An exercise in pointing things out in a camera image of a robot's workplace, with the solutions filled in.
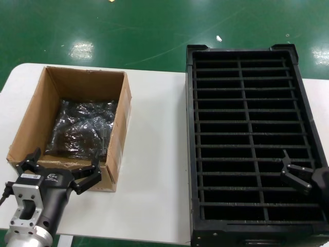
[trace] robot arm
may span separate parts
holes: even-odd
[[[10,195],[18,204],[5,236],[7,247],[50,247],[71,192],[79,195],[101,181],[98,153],[90,166],[72,171],[38,165],[40,155],[40,148],[28,154],[16,165],[16,182],[6,183],[0,205]]]

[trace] white label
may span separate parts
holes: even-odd
[[[41,176],[40,175],[33,175],[33,174],[26,174],[23,173],[21,175],[21,178],[26,178],[26,179],[39,179]]]

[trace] open cardboard box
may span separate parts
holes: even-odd
[[[119,100],[106,162],[100,164],[102,181],[91,189],[115,191],[132,98],[125,72],[45,67],[10,146],[8,162],[14,167],[37,147],[44,153],[61,98],[80,102]],[[38,164],[47,168],[76,169],[90,165],[90,161],[42,155]]]

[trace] green floor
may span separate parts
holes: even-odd
[[[184,72],[187,44],[295,43],[303,78],[329,79],[328,12],[327,0],[0,0],[0,90],[22,63]],[[74,246],[111,243],[141,245]]]

